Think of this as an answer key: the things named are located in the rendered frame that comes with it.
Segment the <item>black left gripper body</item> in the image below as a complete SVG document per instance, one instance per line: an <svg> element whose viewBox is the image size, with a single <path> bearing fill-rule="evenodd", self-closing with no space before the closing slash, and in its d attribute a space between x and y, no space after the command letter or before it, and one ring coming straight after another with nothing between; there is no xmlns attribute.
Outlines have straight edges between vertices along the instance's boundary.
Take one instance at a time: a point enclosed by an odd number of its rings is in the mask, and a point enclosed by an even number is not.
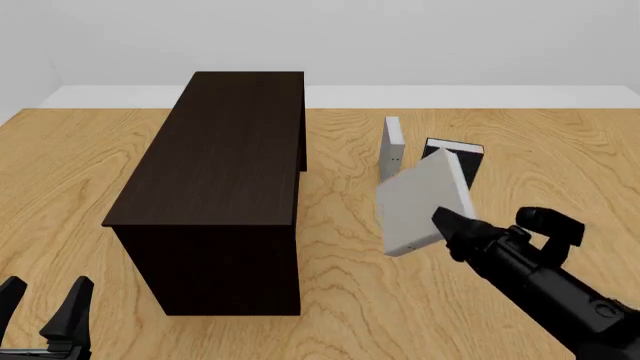
<svg viewBox="0 0 640 360"><path fill-rule="evenodd" d="M0 360L90 360L91 341L49 341L46 349L0 349Z"/></svg>

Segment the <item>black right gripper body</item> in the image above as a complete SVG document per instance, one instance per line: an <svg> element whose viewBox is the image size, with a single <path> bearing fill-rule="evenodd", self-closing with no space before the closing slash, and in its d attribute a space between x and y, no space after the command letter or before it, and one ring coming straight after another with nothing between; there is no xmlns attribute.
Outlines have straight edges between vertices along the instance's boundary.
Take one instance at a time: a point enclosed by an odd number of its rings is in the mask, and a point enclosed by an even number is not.
<svg viewBox="0 0 640 360"><path fill-rule="evenodd" d="M530 244L531 235L518 226L505 232L482 249L473 266L483 278L525 278L541 266L540 251Z"/></svg>

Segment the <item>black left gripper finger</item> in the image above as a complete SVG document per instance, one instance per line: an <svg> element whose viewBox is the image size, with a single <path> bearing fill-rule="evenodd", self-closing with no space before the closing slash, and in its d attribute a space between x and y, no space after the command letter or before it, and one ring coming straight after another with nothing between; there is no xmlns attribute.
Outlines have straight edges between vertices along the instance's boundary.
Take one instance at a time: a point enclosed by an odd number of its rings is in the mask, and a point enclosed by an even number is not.
<svg viewBox="0 0 640 360"><path fill-rule="evenodd" d="M11 276L0 285L0 331L7 329L26 288L27 284L17 276Z"/></svg>
<svg viewBox="0 0 640 360"><path fill-rule="evenodd" d="M80 276L69 290L62 305L39 334L49 348L91 347L89 312L94 283Z"/></svg>

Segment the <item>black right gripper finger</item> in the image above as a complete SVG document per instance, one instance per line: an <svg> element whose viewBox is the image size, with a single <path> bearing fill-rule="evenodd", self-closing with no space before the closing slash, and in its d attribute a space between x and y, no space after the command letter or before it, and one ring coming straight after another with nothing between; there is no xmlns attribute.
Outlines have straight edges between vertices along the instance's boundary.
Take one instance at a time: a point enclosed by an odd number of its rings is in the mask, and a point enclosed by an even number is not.
<svg viewBox="0 0 640 360"><path fill-rule="evenodd" d="M468 262L477 257L489 243L487 239L454 235L446 241L446 248L453 260L458 263Z"/></svg>
<svg viewBox="0 0 640 360"><path fill-rule="evenodd" d="M450 209L439 206L431 217L437 230L445 241L454 236L464 236L469 239L489 239L503 236L507 230L472 218L466 218Z"/></svg>

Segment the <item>light grey thick book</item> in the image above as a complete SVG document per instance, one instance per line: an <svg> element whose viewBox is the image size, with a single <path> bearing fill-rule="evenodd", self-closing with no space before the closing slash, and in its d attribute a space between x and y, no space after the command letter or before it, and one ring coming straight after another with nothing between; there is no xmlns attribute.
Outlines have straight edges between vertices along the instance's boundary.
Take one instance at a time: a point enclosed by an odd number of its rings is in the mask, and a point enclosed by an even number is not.
<svg viewBox="0 0 640 360"><path fill-rule="evenodd" d="M376 188L384 254L400 257L444 239L431 220L438 207L476 218L458 156L437 149Z"/></svg>

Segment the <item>black book with white pages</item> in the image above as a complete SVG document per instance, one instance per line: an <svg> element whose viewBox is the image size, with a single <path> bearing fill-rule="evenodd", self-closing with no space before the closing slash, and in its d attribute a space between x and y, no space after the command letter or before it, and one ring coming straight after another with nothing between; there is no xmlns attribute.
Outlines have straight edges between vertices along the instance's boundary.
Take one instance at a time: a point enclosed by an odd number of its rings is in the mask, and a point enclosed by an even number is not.
<svg viewBox="0 0 640 360"><path fill-rule="evenodd" d="M446 149L457 155L467 187L472 188L484 157L484 146L452 140L428 138L424 146L422 158L426 158L433 152L436 152L437 149Z"/></svg>

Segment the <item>white book with thin spine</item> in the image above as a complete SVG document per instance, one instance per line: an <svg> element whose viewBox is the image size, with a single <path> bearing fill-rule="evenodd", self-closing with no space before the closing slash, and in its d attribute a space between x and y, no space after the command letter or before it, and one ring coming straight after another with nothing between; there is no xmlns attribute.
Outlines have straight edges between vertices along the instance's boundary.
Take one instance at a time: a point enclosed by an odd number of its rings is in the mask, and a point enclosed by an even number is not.
<svg viewBox="0 0 640 360"><path fill-rule="evenodd" d="M379 154L380 182L399 173L404 155L405 141L398 116L386 116Z"/></svg>

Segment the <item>dark brown wooden cabinet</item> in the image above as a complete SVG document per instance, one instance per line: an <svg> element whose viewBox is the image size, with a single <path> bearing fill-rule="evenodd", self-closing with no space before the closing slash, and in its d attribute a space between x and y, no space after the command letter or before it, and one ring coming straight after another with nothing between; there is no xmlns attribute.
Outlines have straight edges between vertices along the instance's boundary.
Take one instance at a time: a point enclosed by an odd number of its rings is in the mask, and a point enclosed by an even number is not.
<svg viewBox="0 0 640 360"><path fill-rule="evenodd" d="M304 74L198 71L104 218L171 316L297 316Z"/></svg>

